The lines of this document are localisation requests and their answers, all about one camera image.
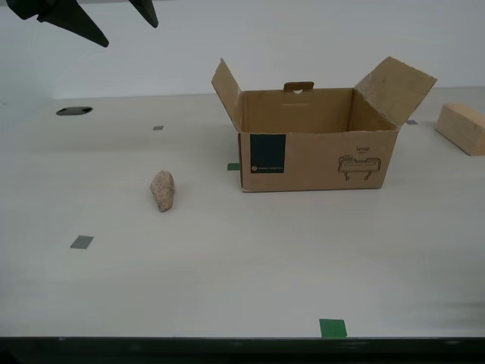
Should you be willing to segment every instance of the box flap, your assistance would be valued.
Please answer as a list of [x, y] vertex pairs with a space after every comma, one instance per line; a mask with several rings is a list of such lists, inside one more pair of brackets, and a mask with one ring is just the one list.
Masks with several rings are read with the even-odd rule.
[[436, 81], [424, 72], [387, 57], [355, 89], [388, 121], [401, 127]]
[[233, 75], [229, 71], [226, 62], [221, 58], [221, 62], [215, 71], [214, 77], [212, 77], [212, 86], [215, 92], [219, 96], [222, 105], [226, 108], [226, 111], [232, 120], [234, 127], [241, 131], [242, 120], [242, 97], [241, 89], [234, 80]]

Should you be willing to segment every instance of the gray square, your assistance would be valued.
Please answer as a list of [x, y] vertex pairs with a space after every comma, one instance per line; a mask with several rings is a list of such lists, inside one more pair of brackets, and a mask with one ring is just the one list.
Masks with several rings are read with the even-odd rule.
[[80, 235], [70, 247], [72, 249], [88, 249], [88, 246], [91, 244], [92, 239], [94, 239], [94, 237], [85, 237], [83, 235]]

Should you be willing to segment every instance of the wooden block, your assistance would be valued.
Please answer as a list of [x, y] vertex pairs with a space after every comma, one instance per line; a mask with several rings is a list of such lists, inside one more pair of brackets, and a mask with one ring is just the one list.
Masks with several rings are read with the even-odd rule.
[[461, 103], [443, 105], [437, 131], [468, 155], [485, 155], [485, 115]]

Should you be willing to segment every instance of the printed diagram on box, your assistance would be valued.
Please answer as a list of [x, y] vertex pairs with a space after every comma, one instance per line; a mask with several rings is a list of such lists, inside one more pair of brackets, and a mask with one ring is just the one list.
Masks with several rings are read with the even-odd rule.
[[343, 155], [339, 158], [339, 173], [343, 173], [346, 180], [349, 180], [349, 174], [353, 173], [366, 173], [364, 179], [368, 180], [371, 174], [379, 170], [379, 158], [355, 159], [353, 155]]

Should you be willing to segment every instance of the white wall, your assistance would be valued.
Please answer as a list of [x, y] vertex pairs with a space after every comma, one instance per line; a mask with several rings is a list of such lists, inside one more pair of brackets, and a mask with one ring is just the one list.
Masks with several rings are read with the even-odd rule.
[[437, 86], [485, 86], [483, 0], [173, 0], [155, 6], [156, 30], [128, 2], [84, 5], [109, 38], [107, 49], [0, 8], [0, 99], [24, 92], [51, 98], [212, 93], [220, 57], [242, 88], [280, 88], [289, 80], [353, 86], [388, 55], [434, 75]]

